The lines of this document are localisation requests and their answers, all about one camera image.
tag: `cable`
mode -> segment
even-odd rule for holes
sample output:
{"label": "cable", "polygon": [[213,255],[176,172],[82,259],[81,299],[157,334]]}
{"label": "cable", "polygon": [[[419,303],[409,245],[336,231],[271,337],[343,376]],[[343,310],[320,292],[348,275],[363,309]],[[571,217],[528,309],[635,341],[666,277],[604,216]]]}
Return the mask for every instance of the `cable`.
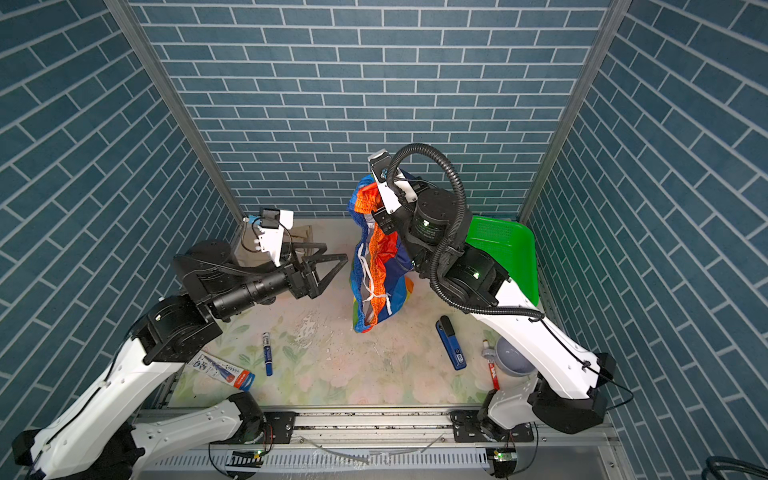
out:
{"label": "cable", "polygon": [[233,480],[237,480],[237,475],[232,476],[230,475],[229,472],[227,472],[226,470],[220,469],[218,465],[216,465],[216,462],[214,462],[214,457],[210,456],[210,443],[208,444],[208,461],[210,462],[211,465],[214,466],[216,471],[219,472],[221,475],[224,475],[227,478],[232,478]]}
{"label": "cable", "polygon": [[716,480],[725,480],[721,472],[741,472],[759,478],[768,478],[768,469],[764,467],[736,458],[720,456],[707,458],[707,466],[701,471],[701,478],[707,480],[709,475],[712,475]]}
{"label": "cable", "polygon": [[432,188],[440,189],[440,186],[437,184],[432,183],[429,180],[424,180],[423,178],[405,178],[405,177],[395,177],[395,180],[405,180],[406,182],[422,182],[424,184],[429,185]]}
{"label": "cable", "polygon": [[545,328],[545,329],[547,329],[547,331],[549,332],[549,334],[550,334],[550,335],[552,335],[552,336],[554,337],[554,339],[558,341],[558,343],[560,344],[560,346],[562,346],[562,347],[565,349],[565,351],[566,351],[566,352],[570,353],[570,354],[571,354],[571,356],[572,356],[572,357],[574,357],[574,358],[576,359],[576,361],[577,361],[577,362],[579,362],[583,368],[585,368],[585,369],[589,370],[590,372],[593,372],[595,375],[599,376],[600,378],[602,378],[602,379],[603,379],[603,380],[605,380],[606,382],[609,382],[609,383],[613,383],[613,384],[614,384],[614,385],[615,385],[617,388],[619,388],[619,389],[622,389],[622,390],[624,390],[625,392],[628,392],[628,393],[629,393],[629,398],[628,398],[628,399],[624,400],[623,402],[617,403],[616,405],[613,405],[613,406],[610,406],[610,407],[606,408],[606,409],[605,409],[605,411],[606,411],[606,412],[610,412],[611,410],[613,410],[613,409],[617,409],[617,408],[619,408],[620,406],[624,406],[624,405],[627,405],[629,402],[631,402],[632,400],[634,400],[634,393],[632,392],[632,390],[629,390],[629,389],[628,389],[626,386],[623,386],[623,385],[620,385],[620,384],[618,384],[618,383],[614,382],[614,380],[613,380],[613,379],[611,379],[611,378],[607,377],[606,375],[603,375],[602,373],[600,373],[600,372],[598,372],[597,370],[593,369],[593,368],[590,366],[591,364],[590,364],[588,361],[586,361],[586,360],[582,360],[582,359],[578,358],[578,357],[576,356],[576,354],[575,354],[575,353],[573,353],[573,352],[571,351],[571,349],[569,349],[569,348],[568,348],[568,347],[567,347],[567,346],[566,346],[566,345],[563,343],[563,341],[562,341],[562,340],[560,340],[560,337],[554,334],[554,332],[552,331],[552,329],[551,329],[551,328],[549,328],[549,325],[547,325],[547,323],[546,323],[546,322],[544,322],[544,321],[541,321],[541,324],[544,326],[544,328]]}
{"label": "cable", "polygon": [[217,268],[224,267],[224,268],[226,268],[228,270],[231,270],[233,272],[238,272],[238,273],[240,273],[243,276],[253,275],[253,272],[247,272],[247,271],[244,271],[244,270],[240,270],[239,268],[237,268],[235,266],[232,266],[231,264],[221,264],[221,263],[209,262],[207,260],[202,260],[200,258],[192,257],[191,255],[186,255],[186,254],[182,255],[182,257],[191,258],[192,260],[194,260],[194,261],[196,261],[198,263],[202,263],[203,265],[215,266]]}
{"label": "cable", "polygon": [[405,455],[407,453],[424,453],[427,450],[429,450],[435,443],[439,442],[440,439],[443,438],[443,434],[440,434],[440,436],[434,440],[432,440],[427,446],[424,447],[413,447],[411,449],[400,449],[400,450],[369,450],[369,458],[376,456],[376,455],[388,455],[390,457],[393,457],[394,455]]}
{"label": "cable", "polygon": [[346,458],[347,460],[352,460],[354,462],[364,463],[366,465],[368,465],[370,463],[370,460],[368,460],[367,458],[358,457],[358,456],[355,456],[355,455],[347,455],[346,453],[341,453],[341,452],[334,452],[333,450],[329,450],[329,449],[323,447],[322,445],[319,445],[319,444],[313,442],[310,439],[305,439],[304,437],[299,437],[299,438],[302,439],[304,442],[309,443],[311,446],[315,447],[316,449],[323,450],[325,453],[329,453],[331,455],[334,455],[334,456],[337,456],[337,457],[340,457],[340,458]]}
{"label": "cable", "polygon": [[[266,428],[270,427],[270,447],[269,449],[266,448]],[[272,447],[275,446],[275,432],[272,430],[272,425],[267,423],[264,426],[264,453],[261,454],[261,456],[265,456],[267,453],[272,452]]]}
{"label": "cable", "polygon": [[[256,238],[258,238],[258,237],[259,237],[259,235],[256,233],[256,229],[255,229],[255,228],[253,228],[253,224],[254,224],[254,223],[256,223],[256,221],[255,221],[255,220],[254,220],[253,222],[250,222],[250,229],[251,229],[251,231],[253,232],[253,235],[255,235],[255,236],[256,236]],[[240,237],[240,246],[241,246],[242,248],[244,248],[245,250],[248,250],[248,251],[249,251],[249,252],[251,252],[251,253],[259,253],[259,250],[251,250],[250,248],[248,248],[248,247],[246,247],[246,246],[245,246],[245,229],[244,229],[244,228],[243,228],[243,236],[242,236],[242,237]]]}
{"label": "cable", "polygon": [[531,458],[531,461],[524,468],[522,468],[522,469],[520,469],[520,470],[518,470],[516,472],[512,472],[509,475],[507,475],[507,478],[512,477],[513,475],[517,475],[518,473],[525,472],[526,470],[528,470],[531,467],[531,465],[533,465],[533,462],[536,460],[536,454],[538,453],[538,438],[539,438],[538,437],[538,425],[536,425],[536,422],[533,422],[533,428],[536,429],[536,446],[534,447],[533,457]]}
{"label": "cable", "polygon": [[38,453],[38,456],[35,457],[35,461],[32,463],[32,466],[27,469],[27,475],[24,475],[24,480],[28,480],[29,476],[32,474],[32,472],[35,470],[35,466],[38,464],[38,460],[43,455],[42,449]]}
{"label": "cable", "polygon": [[438,281],[438,269],[440,264],[440,258],[442,257],[445,249],[448,248],[450,243],[458,233],[467,209],[467,197],[464,192],[464,186],[461,179],[458,177],[456,170],[453,168],[451,161],[437,148],[427,144],[408,144],[405,147],[397,151],[392,160],[389,162],[386,173],[386,184],[390,190],[392,190],[397,196],[398,201],[406,211],[411,214],[415,213],[415,209],[406,199],[406,194],[395,185],[395,172],[405,158],[413,154],[421,154],[432,159],[437,165],[439,165],[445,172],[448,181],[453,188],[453,194],[456,196],[456,215],[453,221],[445,231],[445,235],[438,243],[435,251],[432,253],[432,259],[429,262],[429,287],[437,293],[440,299],[446,302],[448,305],[457,308],[465,313],[477,313],[478,315],[515,315],[515,316],[527,316],[534,319],[544,318],[544,313],[538,310],[523,308],[520,306],[501,306],[501,307],[475,307],[465,305],[463,303],[456,302],[442,291],[442,286]]}
{"label": "cable", "polygon": [[291,257],[293,257],[293,235],[290,234],[290,230],[288,230],[286,226],[283,225],[279,220],[277,221],[277,224],[280,225],[283,228],[283,230],[286,231],[286,233],[288,233],[288,241],[290,242],[290,255],[288,256],[288,258],[290,259]]}
{"label": "cable", "polygon": [[512,438],[512,429],[509,429],[509,433],[507,434],[507,442],[504,444],[504,448],[509,448],[509,441],[512,440],[512,448],[517,451],[517,447],[515,446],[515,439]]}

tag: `gray bowl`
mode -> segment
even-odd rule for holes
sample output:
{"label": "gray bowl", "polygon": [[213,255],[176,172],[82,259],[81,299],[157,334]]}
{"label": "gray bowl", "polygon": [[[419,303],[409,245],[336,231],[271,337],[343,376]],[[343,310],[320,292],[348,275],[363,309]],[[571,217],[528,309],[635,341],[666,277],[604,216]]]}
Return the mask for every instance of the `gray bowl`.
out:
{"label": "gray bowl", "polygon": [[496,342],[496,366],[509,376],[529,376],[536,371],[536,367],[526,359],[504,337]]}

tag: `table surface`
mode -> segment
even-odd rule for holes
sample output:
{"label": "table surface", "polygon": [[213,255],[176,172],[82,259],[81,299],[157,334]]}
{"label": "table surface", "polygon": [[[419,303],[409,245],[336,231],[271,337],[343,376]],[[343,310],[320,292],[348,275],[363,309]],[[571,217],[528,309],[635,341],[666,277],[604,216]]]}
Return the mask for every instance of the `table surface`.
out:
{"label": "table surface", "polygon": [[[360,229],[350,219],[296,220],[310,224],[313,241],[328,253],[350,259]],[[243,265],[249,254],[238,248]],[[257,305],[220,323],[223,335],[204,347],[211,355],[249,369],[250,392],[262,406],[441,406],[482,402],[492,388],[482,340],[495,345],[498,334],[442,302],[427,279],[408,273],[412,295],[393,317],[370,332],[353,330],[353,295],[348,263],[320,297],[296,300],[289,293],[270,306]],[[455,371],[435,329],[441,315],[451,318],[467,367]],[[274,374],[266,376],[261,336],[272,339]],[[502,388],[516,379],[499,372]],[[236,390],[186,366],[171,396],[171,407],[206,407]]]}

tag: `mounting plate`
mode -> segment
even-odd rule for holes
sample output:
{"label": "mounting plate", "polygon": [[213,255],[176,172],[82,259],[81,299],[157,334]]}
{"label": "mounting plate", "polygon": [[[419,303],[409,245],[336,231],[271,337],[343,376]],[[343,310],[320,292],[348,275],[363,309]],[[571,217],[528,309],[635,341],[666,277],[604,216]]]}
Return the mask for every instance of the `mounting plate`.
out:
{"label": "mounting plate", "polygon": [[296,422],[295,412],[265,412],[267,425],[272,426],[272,443],[285,445],[290,443],[293,435],[293,424]]}
{"label": "mounting plate", "polygon": [[[477,410],[452,410],[453,439],[456,443],[487,442],[480,429]],[[522,423],[512,428],[512,439],[515,442],[533,442],[534,436],[530,424]],[[504,442],[506,439],[495,439]]]}

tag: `metal frame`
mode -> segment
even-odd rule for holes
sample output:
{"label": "metal frame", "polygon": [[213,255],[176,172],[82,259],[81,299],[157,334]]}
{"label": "metal frame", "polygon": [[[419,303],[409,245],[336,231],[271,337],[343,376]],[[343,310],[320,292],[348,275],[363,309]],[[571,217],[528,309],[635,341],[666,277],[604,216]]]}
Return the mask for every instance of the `metal frame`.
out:
{"label": "metal frame", "polygon": [[624,14],[627,13],[630,3],[632,3],[632,0],[613,0],[611,6],[605,12],[598,36],[595,38],[594,45],[590,48],[587,59],[584,61],[581,75],[576,81],[571,96],[568,97],[568,104],[565,105],[562,118],[558,122],[558,127],[554,131],[552,141],[549,143],[541,165],[539,165],[536,171],[531,189],[528,191],[528,196],[525,198],[525,202],[523,202],[523,206],[520,209],[518,222],[528,223],[528,220],[531,218],[536,201],[539,195],[541,195],[541,190],[544,189],[544,185],[547,183],[549,173],[558,159],[565,139],[571,133],[571,128],[576,121],[576,115],[581,110],[584,99],[587,97],[587,93],[589,93],[589,87],[592,86],[592,82],[598,76],[598,70],[603,64],[608,48],[611,46],[614,36],[616,36],[621,21],[624,20]]}
{"label": "metal frame", "polygon": [[[261,468],[231,468],[258,472],[339,472],[360,469],[487,467],[485,448],[503,442],[456,443],[449,411],[456,406],[431,407],[283,407],[296,413],[291,442],[274,445]],[[159,422],[194,409],[141,410],[141,422]],[[603,424],[577,435],[540,425],[539,448],[598,447],[609,480],[634,480],[614,427]],[[516,443],[531,448],[534,442]],[[223,467],[233,450],[258,445],[213,445],[214,462]],[[351,455],[361,461],[340,458]],[[207,447],[192,449],[148,465],[150,471],[193,471],[211,467]]]}
{"label": "metal frame", "polygon": [[134,53],[163,98],[170,114],[174,116],[185,138],[190,142],[192,149],[197,154],[197,159],[205,168],[211,181],[213,181],[227,208],[229,208],[235,220],[240,222],[243,219],[243,210],[240,208],[240,203],[232,193],[227,181],[224,180],[214,156],[203,139],[203,135],[197,129],[197,125],[195,125],[189,111],[184,106],[184,101],[181,100],[179,92],[170,81],[170,77],[165,71],[160,57],[157,56],[157,52],[152,47],[147,33],[139,24],[133,9],[127,0],[104,0],[104,3],[109,8],[109,12],[114,17],[120,30],[122,30],[128,43],[134,49]]}
{"label": "metal frame", "polygon": [[[478,441],[457,443],[453,439],[450,411],[461,406],[343,406],[343,407],[275,407],[265,411],[291,411],[296,413],[291,442],[275,445],[275,449],[314,449],[309,441],[322,443],[334,449],[424,448],[439,439],[432,448],[472,446],[492,447],[503,442]],[[197,409],[140,410],[137,421],[143,423],[164,420],[196,412]],[[618,435],[609,423],[568,435],[546,425],[538,426],[540,447],[548,446],[604,446],[621,445]],[[533,442],[518,442],[529,445]],[[243,448],[229,445],[229,448]]]}

